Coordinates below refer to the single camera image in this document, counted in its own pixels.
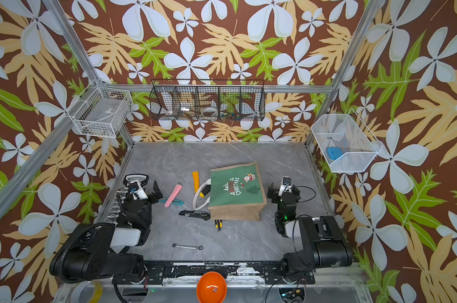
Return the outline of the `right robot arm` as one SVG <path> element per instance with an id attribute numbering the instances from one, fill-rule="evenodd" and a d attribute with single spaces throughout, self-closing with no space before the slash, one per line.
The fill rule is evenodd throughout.
<path id="1" fill-rule="evenodd" d="M 296 214 L 301 191 L 284 181 L 268 188 L 268 199 L 277 205 L 275 227 L 282 237 L 292 239 L 293 252 L 286 253 L 276 271 L 285 283 L 304 280 L 314 284 L 319 268 L 343 268 L 353 263 L 353 253 L 335 217 Z"/>

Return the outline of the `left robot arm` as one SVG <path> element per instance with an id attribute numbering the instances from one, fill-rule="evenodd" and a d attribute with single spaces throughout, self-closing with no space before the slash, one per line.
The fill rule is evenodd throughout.
<path id="1" fill-rule="evenodd" d="M 146 194 L 148 180 L 145 174 L 127 175 L 124 190 L 117 193 L 117 220 L 77 226 L 51 261 L 50 274 L 66 284 L 106 278 L 127 284 L 143 280 L 143 257 L 124 250 L 144 245 L 150 235 L 152 206 L 163 194 L 157 183 Z"/>

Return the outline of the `green burlap Christmas tote bag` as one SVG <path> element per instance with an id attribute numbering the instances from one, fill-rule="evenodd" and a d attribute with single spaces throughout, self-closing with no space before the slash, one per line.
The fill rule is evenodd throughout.
<path id="1" fill-rule="evenodd" d="M 213 220 L 257 221 L 267 198 L 256 162 L 210 171 L 210 178 L 197 189 L 194 210 L 208 207 Z"/>

